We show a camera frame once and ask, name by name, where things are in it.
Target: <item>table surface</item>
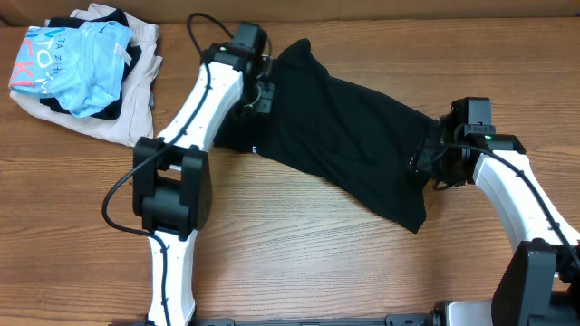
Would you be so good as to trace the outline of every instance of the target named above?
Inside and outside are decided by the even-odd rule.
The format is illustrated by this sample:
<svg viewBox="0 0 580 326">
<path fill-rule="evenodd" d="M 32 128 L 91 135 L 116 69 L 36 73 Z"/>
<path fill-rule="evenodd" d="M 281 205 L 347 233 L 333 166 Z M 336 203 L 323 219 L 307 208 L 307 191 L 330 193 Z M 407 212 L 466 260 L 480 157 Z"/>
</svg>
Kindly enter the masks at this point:
<svg viewBox="0 0 580 326">
<path fill-rule="evenodd" d="M 274 53 L 307 37 L 333 76 L 435 119 L 456 99 L 490 97 L 498 130 L 519 137 L 544 190 L 580 228 L 580 19 L 263 26 Z M 202 46 L 225 41 L 210 24 L 195 33 Z M 0 324 L 139 320 L 150 306 L 148 241 L 109 228 L 100 210 L 131 167 L 131 149 L 34 119 L 8 98 L 23 35 L 0 29 Z M 159 54 L 156 131 L 198 73 L 182 24 L 161 26 Z M 512 255 L 491 204 L 473 186 L 425 190 L 428 217 L 414 235 L 332 184 L 274 161 L 213 149 L 210 162 L 214 205 L 195 252 L 202 318 L 425 312 L 439 300 L 489 298 Z M 119 223 L 140 226 L 131 187 L 110 211 Z"/>
</svg>

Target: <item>black cloth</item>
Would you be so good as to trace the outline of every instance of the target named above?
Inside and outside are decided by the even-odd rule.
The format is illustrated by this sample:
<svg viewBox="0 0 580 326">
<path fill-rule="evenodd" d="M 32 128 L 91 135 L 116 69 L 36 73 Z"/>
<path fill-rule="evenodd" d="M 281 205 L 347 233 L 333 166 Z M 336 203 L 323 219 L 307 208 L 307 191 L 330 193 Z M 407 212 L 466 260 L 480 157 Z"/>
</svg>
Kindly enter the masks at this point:
<svg viewBox="0 0 580 326">
<path fill-rule="evenodd" d="M 48 27 L 68 27 L 68 28 L 79 28 L 86 22 L 81 18 L 67 17 L 59 18 L 55 17 L 50 20 Z M 127 21 L 127 16 L 122 10 L 115 10 L 111 14 L 93 19 L 91 22 L 117 22 L 125 27 L 129 27 L 129 22 Z M 125 64 L 125 69 L 123 70 L 122 80 L 129 76 L 135 65 L 139 61 L 141 56 L 140 46 L 128 46 L 127 54 L 131 57 L 130 65 Z M 64 109 L 61 104 L 55 98 L 40 99 L 41 104 L 48 106 L 54 112 L 59 112 L 63 114 L 71 114 L 67 109 Z M 102 120 L 116 120 L 121 115 L 122 106 L 122 93 L 119 94 L 119 99 L 113 101 L 111 104 L 102 109 L 102 111 L 92 114 L 91 117 L 102 119 Z"/>
<path fill-rule="evenodd" d="M 411 173 L 409 162 L 438 122 L 382 93 L 331 77 L 306 39 L 274 61 L 272 79 L 268 126 L 232 111 L 216 146 L 254 151 L 324 177 L 416 233 L 426 217 L 422 189 L 429 176 Z"/>
<path fill-rule="evenodd" d="M 75 17 L 55 17 L 51 18 L 50 22 L 48 22 L 47 27 L 69 27 L 69 28 L 79 28 L 81 25 L 86 22 L 84 19 L 75 18 Z M 127 21 L 127 16 L 125 13 L 122 12 L 120 9 L 116 9 L 111 14 L 93 19 L 91 22 L 117 22 L 125 27 L 129 27 L 129 22 Z"/>
</svg>

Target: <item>light blue shirt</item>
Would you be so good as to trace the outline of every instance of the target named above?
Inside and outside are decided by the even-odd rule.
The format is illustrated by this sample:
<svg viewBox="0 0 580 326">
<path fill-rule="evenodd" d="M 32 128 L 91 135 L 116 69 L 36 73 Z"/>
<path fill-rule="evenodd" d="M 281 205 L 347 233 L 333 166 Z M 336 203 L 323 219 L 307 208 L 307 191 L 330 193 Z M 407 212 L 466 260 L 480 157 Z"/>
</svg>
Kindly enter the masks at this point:
<svg viewBox="0 0 580 326">
<path fill-rule="evenodd" d="M 9 86 L 37 98 L 54 97 L 73 116 L 88 117 L 119 99 L 125 68 L 119 50 L 132 35 L 117 22 L 30 27 Z"/>
</svg>

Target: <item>wood grain surface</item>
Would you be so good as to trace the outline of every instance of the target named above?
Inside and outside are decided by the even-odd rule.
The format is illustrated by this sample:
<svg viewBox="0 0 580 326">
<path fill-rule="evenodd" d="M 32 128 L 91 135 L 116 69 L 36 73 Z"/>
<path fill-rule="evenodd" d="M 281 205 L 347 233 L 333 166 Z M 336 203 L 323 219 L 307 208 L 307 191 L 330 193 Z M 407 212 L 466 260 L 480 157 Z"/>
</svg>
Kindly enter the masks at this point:
<svg viewBox="0 0 580 326">
<path fill-rule="evenodd" d="M 275 53 L 307 37 L 333 76 L 435 119 L 456 99 L 489 96 L 498 130 L 520 138 L 544 190 L 580 228 L 579 19 L 263 26 Z M 213 25 L 195 33 L 202 46 L 225 40 Z M 131 149 L 36 120 L 8 98 L 23 35 L 0 30 L 0 325 L 141 319 L 150 306 L 148 242 L 109 228 L 100 213 L 105 192 L 131 167 Z M 159 45 L 156 131 L 198 72 L 184 25 L 162 25 Z M 428 218 L 414 235 L 274 161 L 214 149 L 210 162 L 214 205 L 195 252 L 202 318 L 425 312 L 438 300 L 490 297 L 511 258 L 491 204 L 473 186 L 426 190 Z M 131 187 L 110 211 L 121 224 L 140 225 Z"/>
<path fill-rule="evenodd" d="M 12 26 L 43 24 L 85 10 L 93 0 L 0 0 L 0 16 Z M 222 22 L 312 22 L 358 19 L 572 17 L 580 0 L 100 0 L 154 23 L 186 21 L 194 12 Z"/>
</svg>

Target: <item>black cable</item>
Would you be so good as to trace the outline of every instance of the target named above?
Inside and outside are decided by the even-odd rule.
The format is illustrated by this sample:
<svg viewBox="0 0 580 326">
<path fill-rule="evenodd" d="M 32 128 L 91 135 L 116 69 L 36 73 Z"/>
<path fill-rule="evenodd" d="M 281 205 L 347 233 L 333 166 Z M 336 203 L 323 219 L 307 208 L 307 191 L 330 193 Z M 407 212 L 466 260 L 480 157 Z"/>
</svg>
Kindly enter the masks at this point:
<svg viewBox="0 0 580 326">
<path fill-rule="evenodd" d="M 201 49 L 199 48 L 199 44 L 196 41 L 196 38 L 193 36 L 193 33 L 191 32 L 191 19 L 193 19 L 193 17 L 196 17 L 196 16 L 202 16 L 202 17 L 209 19 L 210 21 L 219 25 L 224 31 L 226 31 L 227 35 L 230 38 L 233 37 L 232 33 L 217 19 L 215 19 L 209 15 L 200 14 L 200 13 L 195 13 L 195 14 L 190 15 L 188 18 L 189 37 L 191 37 L 191 41 L 196 46 L 196 49 L 198 49 L 199 55 L 201 55 Z M 115 222 L 113 222 L 108 214 L 108 206 L 109 206 L 109 202 L 111 201 L 112 196 L 117 192 L 117 190 L 119 190 L 119 188 L 121 188 L 121 186 L 125 182 L 127 182 L 127 180 L 129 180 L 135 174 L 135 172 L 137 172 L 140 168 L 144 167 L 146 164 L 149 164 L 152 160 L 162 156 L 173 145 L 175 145 L 175 143 L 178 142 L 178 140 L 181 138 L 181 136 L 185 135 L 189 125 L 194 120 L 194 118 L 198 115 L 198 112 L 201 109 L 201 106 L 203 105 L 204 101 L 206 100 L 206 98 L 209 94 L 209 90 L 211 89 L 211 73 L 209 72 L 209 66 L 205 62 L 203 62 L 203 64 L 205 65 L 206 73 L 208 74 L 208 81 L 206 83 L 206 89 L 204 90 L 203 95 L 201 96 L 201 99 L 199 100 L 198 106 L 194 109 L 191 116 L 189 116 L 186 123 L 179 130 L 179 133 L 170 142 L 165 144 L 165 146 L 160 151 L 158 151 L 154 155 L 143 160 L 137 167 L 134 167 L 127 174 L 125 174 L 122 178 L 120 178 L 119 181 L 117 181 L 115 183 L 115 185 L 109 190 L 109 192 L 107 192 L 107 195 L 105 195 L 105 198 L 102 200 L 102 207 L 101 207 L 102 218 L 105 220 L 105 222 L 107 222 L 107 224 L 110 227 L 117 229 L 119 231 L 122 231 L 122 232 L 131 233 L 134 235 L 148 236 L 151 239 L 155 240 L 159 244 L 159 247 L 160 247 L 160 250 L 161 250 L 161 253 L 163 256 L 163 267 L 162 267 L 162 275 L 161 275 L 161 304 L 163 305 L 163 310 L 165 312 L 165 322 L 166 322 L 167 326 L 171 326 L 171 321 L 169 319 L 169 308 L 167 305 L 167 292 L 166 292 L 166 288 L 165 288 L 166 283 L 167 283 L 167 265 L 168 265 L 167 264 L 167 249 L 168 248 L 163 243 L 163 240 L 161 240 L 161 238 L 156 236 L 153 232 L 146 232 L 143 230 L 137 230 L 137 229 L 133 229 L 133 228 L 130 228 L 127 226 L 118 225 Z"/>
<path fill-rule="evenodd" d="M 455 130 L 453 130 L 453 141 L 455 141 L 455 143 L 457 143 L 459 141 L 459 132 L 461 131 L 461 128 L 467 126 L 468 124 L 463 122 L 460 123 Z"/>
<path fill-rule="evenodd" d="M 199 43 L 198 43 L 198 41 L 196 41 L 196 38 L 195 38 L 195 36 L 193 36 L 193 32 L 191 31 L 191 21 L 193 21 L 193 18 L 195 18 L 195 17 L 204 17 L 204 18 L 210 20 L 211 22 L 213 22 L 213 23 L 217 24 L 219 27 L 221 27 L 221 29 L 223 29 L 224 32 L 226 32 L 227 36 L 229 36 L 230 39 L 234 38 L 234 35 L 227 29 L 227 27 L 225 27 L 221 22 L 219 22 L 219 20 L 210 16 L 209 14 L 202 14 L 202 13 L 190 14 L 188 17 L 189 37 L 191 38 L 193 45 L 196 46 L 196 49 L 198 50 L 199 56 L 201 56 L 203 51 L 201 51 L 201 48 L 199 47 Z"/>
<path fill-rule="evenodd" d="M 524 181 L 526 186 L 529 188 L 529 190 L 532 192 L 532 194 L 536 198 L 537 203 L 540 205 L 540 207 L 542 208 L 542 211 L 546 215 L 547 221 L 552 226 L 552 230 L 554 232 L 556 232 L 556 235 L 558 236 L 558 238 L 560 239 L 560 241 L 564 245 L 564 248 L 567 250 L 567 252 L 572 257 L 572 260 L 574 261 L 574 264 L 575 264 L 575 268 L 580 270 L 580 259 L 578 259 L 578 255 L 576 254 L 574 248 L 572 247 L 572 245 L 570 245 L 570 243 L 568 242 L 568 240 L 566 239 L 566 237 L 562 233 L 562 230 L 560 229 L 560 224 L 556 222 L 556 220 L 552 216 L 552 213 L 550 213 L 550 210 L 548 209 L 546 203 L 544 202 L 544 199 L 542 198 L 540 193 L 537 191 L 537 189 L 534 186 L 534 184 L 532 183 L 532 181 L 530 181 L 530 179 L 527 178 L 527 176 L 524 174 L 523 170 L 520 170 L 519 168 L 517 168 L 513 164 L 509 163 L 506 159 L 504 159 L 501 156 L 494 154 L 493 152 L 486 150 L 486 149 L 480 149 L 480 148 L 477 148 L 475 146 L 470 146 L 470 145 L 466 145 L 466 144 L 444 144 L 443 146 L 447 149 L 470 149 L 470 150 L 476 151 L 478 153 L 487 155 L 491 158 L 498 160 L 499 162 L 503 163 L 506 167 L 508 167 L 512 171 L 516 172 L 517 176 L 521 177 L 521 179 Z"/>
</svg>

